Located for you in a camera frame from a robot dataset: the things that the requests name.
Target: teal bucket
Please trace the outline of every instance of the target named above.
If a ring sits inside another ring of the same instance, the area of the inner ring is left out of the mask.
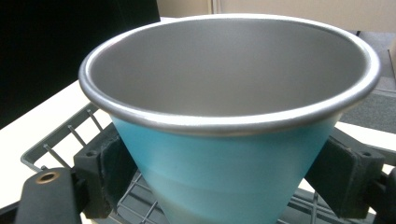
[[[267,15],[118,35],[79,81],[107,111],[171,224],[276,223],[342,113],[375,87],[358,37]]]

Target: metal cup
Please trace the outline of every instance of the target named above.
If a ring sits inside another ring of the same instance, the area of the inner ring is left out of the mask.
[[[374,51],[346,31],[234,14],[118,35],[88,55],[79,81],[170,223],[275,223],[378,73]]]

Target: beige wall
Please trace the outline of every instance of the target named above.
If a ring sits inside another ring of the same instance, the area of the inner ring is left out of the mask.
[[[222,13],[265,13],[326,22],[347,30],[396,33],[396,0],[215,0]],[[208,14],[211,0],[158,0],[165,17]]]

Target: blue cup exterior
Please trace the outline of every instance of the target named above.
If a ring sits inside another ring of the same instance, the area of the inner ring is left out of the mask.
[[[165,133],[112,117],[172,224],[276,223],[340,116],[277,133]]]

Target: dish rack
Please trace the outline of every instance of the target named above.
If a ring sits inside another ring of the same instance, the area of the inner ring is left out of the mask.
[[[52,160],[53,163],[55,161],[55,165],[53,165],[55,167],[71,168],[72,165],[64,158],[61,149],[57,146],[65,139],[74,139],[75,142],[78,142],[75,145],[76,148],[69,147],[67,149],[69,155],[74,155],[93,139],[93,136],[86,137],[81,134],[79,130],[83,130],[83,126],[89,126],[88,133],[92,135],[92,132],[101,132],[110,122],[105,112],[95,105],[87,104],[52,133],[27,150],[21,156],[21,162],[36,172],[48,168],[47,164],[40,167],[37,165],[44,157],[47,157],[43,160],[45,162]],[[316,192],[297,189],[277,224],[368,224],[373,223],[374,219],[375,215],[371,213],[368,214],[366,219],[338,218]],[[134,174],[128,190],[110,216],[105,219],[93,219],[92,222],[98,224],[168,224],[161,207],[151,194],[148,184],[139,171]]]

